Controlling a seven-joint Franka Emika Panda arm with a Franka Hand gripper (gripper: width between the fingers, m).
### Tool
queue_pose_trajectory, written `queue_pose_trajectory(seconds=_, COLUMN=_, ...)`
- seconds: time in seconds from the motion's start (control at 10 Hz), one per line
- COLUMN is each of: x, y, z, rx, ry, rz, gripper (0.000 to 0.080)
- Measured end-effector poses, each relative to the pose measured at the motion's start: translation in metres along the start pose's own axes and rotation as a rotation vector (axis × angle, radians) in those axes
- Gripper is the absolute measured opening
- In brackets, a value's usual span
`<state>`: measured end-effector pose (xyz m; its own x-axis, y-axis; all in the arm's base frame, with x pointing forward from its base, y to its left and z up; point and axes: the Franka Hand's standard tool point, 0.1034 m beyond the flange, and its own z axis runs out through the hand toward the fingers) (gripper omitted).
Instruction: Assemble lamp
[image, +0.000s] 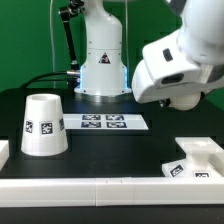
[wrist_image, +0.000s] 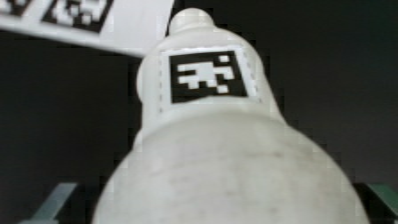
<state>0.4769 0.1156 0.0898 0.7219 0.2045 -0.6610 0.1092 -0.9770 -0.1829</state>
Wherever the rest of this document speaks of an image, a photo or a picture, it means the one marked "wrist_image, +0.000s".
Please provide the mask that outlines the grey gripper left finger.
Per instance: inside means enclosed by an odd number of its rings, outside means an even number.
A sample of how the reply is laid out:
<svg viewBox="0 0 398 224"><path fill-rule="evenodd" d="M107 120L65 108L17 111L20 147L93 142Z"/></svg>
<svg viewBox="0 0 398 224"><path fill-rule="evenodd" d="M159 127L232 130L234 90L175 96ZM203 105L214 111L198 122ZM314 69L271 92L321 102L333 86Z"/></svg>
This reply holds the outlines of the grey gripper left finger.
<svg viewBox="0 0 398 224"><path fill-rule="evenodd" d="M17 224L60 224L56 215L63 208L76 186L76 183L67 182L56 184L31 217L19 221Z"/></svg>

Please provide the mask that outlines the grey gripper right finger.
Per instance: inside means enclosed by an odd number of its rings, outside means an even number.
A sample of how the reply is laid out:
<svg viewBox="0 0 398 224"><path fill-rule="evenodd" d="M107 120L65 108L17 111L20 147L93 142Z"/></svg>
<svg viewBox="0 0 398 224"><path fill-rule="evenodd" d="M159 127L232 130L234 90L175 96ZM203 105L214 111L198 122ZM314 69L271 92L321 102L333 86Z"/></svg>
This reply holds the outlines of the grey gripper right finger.
<svg viewBox="0 0 398 224"><path fill-rule="evenodd" d="M398 192L379 183L365 185L367 216L370 224L398 224Z"/></svg>

